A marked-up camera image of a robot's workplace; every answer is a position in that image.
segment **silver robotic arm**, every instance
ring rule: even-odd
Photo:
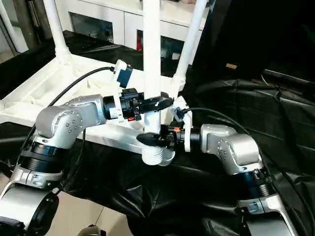
[[[240,191],[238,206],[253,236],[298,236],[279,194],[268,180],[251,136],[238,134],[225,125],[204,124],[200,144],[202,152],[216,155],[227,174],[235,179],[233,183]]]
[[[165,93],[145,100],[143,93],[130,88],[123,90],[118,106],[113,96],[91,95],[42,110],[32,140],[21,151],[20,161],[0,195],[0,225],[15,229],[14,235],[45,235],[59,202],[52,189],[63,176],[67,151],[78,135],[85,128],[118,118],[117,113],[129,121],[140,120],[140,114],[172,103]]]
[[[204,124],[200,129],[191,128],[192,114],[183,113],[183,108],[187,109],[183,102],[182,98],[175,100],[172,112],[177,122],[185,123],[184,128],[179,123],[164,126],[160,135],[140,134],[138,141],[149,146],[182,148],[185,151],[199,149],[214,154],[230,175],[238,207],[245,219],[244,227],[252,236],[298,236],[265,171],[255,140],[225,125]]]

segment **black plastic sheet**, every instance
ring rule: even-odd
[[[112,63],[123,59],[136,69],[143,67],[142,54],[123,46],[69,32],[66,42],[74,54]],[[1,97],[53,56],[53,43],[47,42],[0,65]],[[162,62],[165,75],[172,76],[175,68],[172,61]],[[191,70],[188,73],[189,89],[183,92],[188,104],[217,109],[244,125],[265,156],[273,158],[292,177],[315,211],[314,101],[279,88],[231,78],[196,87],[198,76]],[[203,123],[228,124],[212,114],[195,112],[194,125]],[[0,125],[2,163],[14,165],[28,131],[28,127],[17,124]],[[80,147],[81,141],[77,140],[69,152],[66,172],[76,161]],[[279,171],[272,164],[270,167],[284,199],[293,205],[310,230],[308,215],[297,195]],[[135,236],[245,235],[236,207],[237,187],[232,186],[213,155],[180,152],[170,166],[152,167],[145,165],[139,154],[86,142],[72,180],[66,190],[69,194],[126,214]]]

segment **floor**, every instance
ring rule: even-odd
[[[0,173],[0,190],[8,179]],[[125,215],[88,200],[59,194],[59,207],[47,236],[77,236],[85,227],[95,224],[107,236],[132,236]]]
[[[12,57],[14,57],[14,55],[11,51],[5,51],[5,52],[0,53],[0,64],[2,62],[5,62],[6,60],[11,59]]]

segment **black fabric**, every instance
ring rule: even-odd
[[[0,233],[5,236],[22,236],[25,225],[15,219],[0,216]]]
[[[126,60],[135,69],[143,67],[142,54],[123,46],[66,33],[70,50],[78,55],[115,62]],[[52,42],[41,45],[0,65],[1,97],[26,80],[51,58]],[[176,63],[162,63],[163,74],[172,76]],[[183,95],[191,107],[217,109],[244,125],[267,158],[273,158],[294,180],[315,210],[315,103],[296,93],[231,78],[195,86],[199,75],[188,72]],[[194,112],[194,125],[224,123],[204,112]],[[0,159],[12,164],[29,128],[0,125]],[[81,146],[77,140],[68,155],[75,163]],[[284,199],[290,202],[310,231],[305,209],[287,181],[271,164]],[[246,235],[236,207],[237,186],[212,155],[177,153],[168,167],[147,166],[139,154],[86,142],[80,166],[66,191],[90,199],[128,216],[135,236],[238,236]]]
[[[207,17],[193,66],[211,77],[250,80],[269,69],[314,82],[314,60],[309,60],[315,53],[314,6],[309,0],[218,1]]]

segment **white pvc pipe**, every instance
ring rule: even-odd
[[[183,90],[186,82],[186,72],[189,65],[189,60],[196,41],[197,33],[200,28],[203,13],[205,11],[208,0],[197,0],[190,22],[189,30],[185,39],[184,47],[177,66],[176,73],[173,77],[173,82],[180,87],[179,91]]]
[[[63,29],[61,27],[55,0],[44,0],[44,4],[47,13],[47,18],[49,21],[50,30],[53,35],[56,46],[55,48],[56,57],[58,58],[61,64],[66,64],[71,58],[71,53],[69,51],[69,48],[65,44],[65,40],[63,37]]]
[[[12,42],[15,46],[16,51],[19,53],[23,53],[23,52],[27,51],[28,47],[26,45],[25,39],[23,37],[19,38],[17,36],[17,33],[15,32],[15,30],[14,30],[14,28],[10,22],[9,16],[8,16],[8,14],[4,8],[3,2],[1,0],[0,0],[0,16],[2,17],[3,23],[6,27],[6,29],[8,30],[8,33],[12,39]]]
[[[160,0],[143,0],[143,68],[145,99],[161,94],[161,35]],[[144,115],[144,132],[160,133],[161,113]],[[158,165],[163,160],[163,149],[145,146],[142,160],[148,165]]]

